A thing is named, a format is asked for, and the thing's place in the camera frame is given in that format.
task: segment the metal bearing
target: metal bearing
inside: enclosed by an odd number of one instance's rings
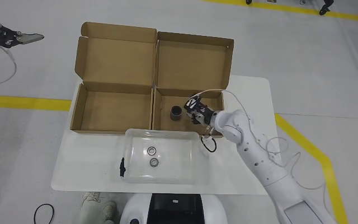
[[[151,158],[149,164],[151,167],[157,167],[159,165],[159,160],[157,158]]]
[[[148,153],[148,155],[150,155],[150,156],[154,156],[154,155],[157,153],[157,150],[156,150],[156,148],[154,148],[153,146],[150,146],[150,147],[147,149],[147,153]]]

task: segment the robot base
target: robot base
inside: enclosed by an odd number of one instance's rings
[[[221,201],[211,194],[137,193],[127,202],[120,224],[227,224]]]

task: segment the floor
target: floor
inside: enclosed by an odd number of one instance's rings
[[[277,4],[319,9],[323,3],[312,0],[300,6],[298,0],[279,0]],[[358,13],[358,4],[338,1],[331,10]],[[199,0],[3,1],[0,21],[14,30],[45,35],[39,43],[12,49],[18,72],[0,85],[0,95],[5,96],[71,99],[77,80],[77,39],[85,21],[235,39],[232,75],[270,81],[275,112],[331,158],[347,216],[351,223],[358,222],[357,21]],[[10,73],[11,66],[0,52],[0,77]],[[79,211],[82,192],[57,192],[50,187],[67,116],[63,111],[0,108],[2,223],[31,222],[42,203],[55,207],[53,223],[70,223]],[[289,142],[286,159],[302,150]],[[294,173],[306,186],[322,182],[318,163],[305,154]],[[322,190],[309,194],[323,203]],[[130,194],[103,193],[102,197],[103,202],[117,201],[121,210]],[[267,196],[219,198],[229,223],[278,223]],[[43,209],[38,222],[47,223],[49,214]]]

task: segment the black panel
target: black panel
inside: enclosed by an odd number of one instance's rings
[[[147,224],[204,224],[200,194],[152,194]]]

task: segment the brown cardboard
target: brown cardboard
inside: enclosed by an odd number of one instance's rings
[[[183,106],[188,101],[189,97],[190,96],[162,95],[160,90],[156,89],[154,91],[153,100],[152,128],[154,130],[179,130],[183,132],[198,132],[198,134],[205,134],[206,127],[200,124],[193,124],[183,109]],[[212,98],[202,98],[201,102],[213,110],[224,110],[222,94]],[[178,121],[173,121],[170,118],[170,110],[175,105],[178,105],[183,109],[182,117]]]
[[[156,85],[175,94],[229,83],[234,40],[188,34],[158,33]]]
[[[150,129],[152,95],[78,89],[70,129],[78,133],[124,134],[129,128]]]
[[[112,92],[127,91],[126,85],[138,86],[142,93],[150,91],[156,29],[85,22],[81,34],[75,71],[86,87],[106,83],[111,84]]]
[[[152,128],[205,134],[205,127],[193,124],[183,106],[193,94],[227,88],[233,48],[231,39],[159,32]],[[221,92],[206,92],[201,96],[202,102],[213,110],[224,109]],[[183,109],[179,121],[169,116],[175,105]]]
[[[124,134],[150,129],[156,29],[85,22],[75,72],[83,80],[70,129]]]

